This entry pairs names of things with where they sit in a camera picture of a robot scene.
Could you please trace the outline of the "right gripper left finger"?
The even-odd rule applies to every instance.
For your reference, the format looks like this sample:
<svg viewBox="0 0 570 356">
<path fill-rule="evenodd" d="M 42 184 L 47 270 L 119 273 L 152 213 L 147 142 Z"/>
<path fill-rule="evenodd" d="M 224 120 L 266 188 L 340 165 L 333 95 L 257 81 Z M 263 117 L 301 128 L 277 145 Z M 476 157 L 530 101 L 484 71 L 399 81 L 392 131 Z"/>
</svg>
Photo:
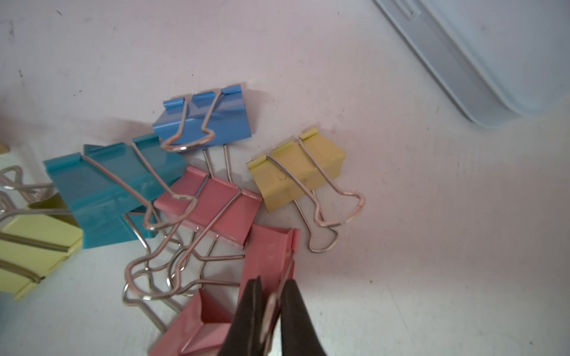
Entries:
<svg viewBox="0 0 570 356">
<path fill-rule="evenodd" d="M 248 280 L 240 303 L 218 356 L 262 355 L 261 324 L 264 318 L 264 295 L 261 278 Z"/>
</svg>

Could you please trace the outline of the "pink binder clip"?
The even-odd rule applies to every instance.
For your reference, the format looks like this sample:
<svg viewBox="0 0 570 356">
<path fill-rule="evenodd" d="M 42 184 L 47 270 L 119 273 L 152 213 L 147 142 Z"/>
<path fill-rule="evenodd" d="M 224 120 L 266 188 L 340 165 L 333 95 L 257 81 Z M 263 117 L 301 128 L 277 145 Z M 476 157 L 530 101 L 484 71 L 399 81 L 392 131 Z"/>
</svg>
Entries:
<svg viewBox="0 0 570 356">
<path fill-rule="evenodd" d="M 244 249 L 246 239 L 261 207 L 260 195 L 240 188 L 234 182 L 210 177 L 205 171 L 188 166 L 184 175 L 171 187 L 172 193 L 163 193 L 154 201 L 154 207 L 167 218 L 181 218 L 177 225 L 194 232 L 188 246 L 182 247 L 168 265 L 168 286 L 176 294 L 191 289 L 191 283 L 183 282 L 182 272 L 186 263 L 195 258 L 207 262 L 242 260 L 240 255 L 202 255 L 196 251 L 200 242 L 209 238 L 232 247 Z"/>
<path fill-rule="evenodd" d="M 169 276 L 167 289 L 154 284 L 150 271 L 138 271 L 126 280 L 123 303 L 140 308 L 160 331 L 148 349 L 149 355 L 216 355 L 233 319 L 233 313 L 207 289 L 208 286 L 236 288 L 238 283 L 198 278 L 184 284 L 178 273 Z M 162 301 L 176 315 L 163 323 L 148 301 Z"/>
<path fill-rule="evenodd" d="M 294 275 L 294 255 L 298 252 L 301 231 L 297 228 L 278 228 L 252 225 L 246 239 L 246 253 L 241 275 L 239 295 L 242 296 L 249 280 L 261 279 L 262 295 L 267 301 L 270 316 L 262 328 L 264 341 L 273 336 L 285 281 Z"/>
</svg>

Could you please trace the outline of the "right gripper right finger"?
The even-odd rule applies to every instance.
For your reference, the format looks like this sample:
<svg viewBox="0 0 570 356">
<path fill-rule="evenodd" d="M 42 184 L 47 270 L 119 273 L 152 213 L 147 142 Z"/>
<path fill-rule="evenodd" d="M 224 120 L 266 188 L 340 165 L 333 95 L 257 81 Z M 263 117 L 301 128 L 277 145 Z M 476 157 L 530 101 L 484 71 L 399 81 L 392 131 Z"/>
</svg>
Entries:
<svg viewBox="0 0 570 356">
<path fill-rule="evenodd" d="M 326 356 L 298 284 L 289 279 L 281 295 L 281 350 L 284 356 Z"/>
</svg>

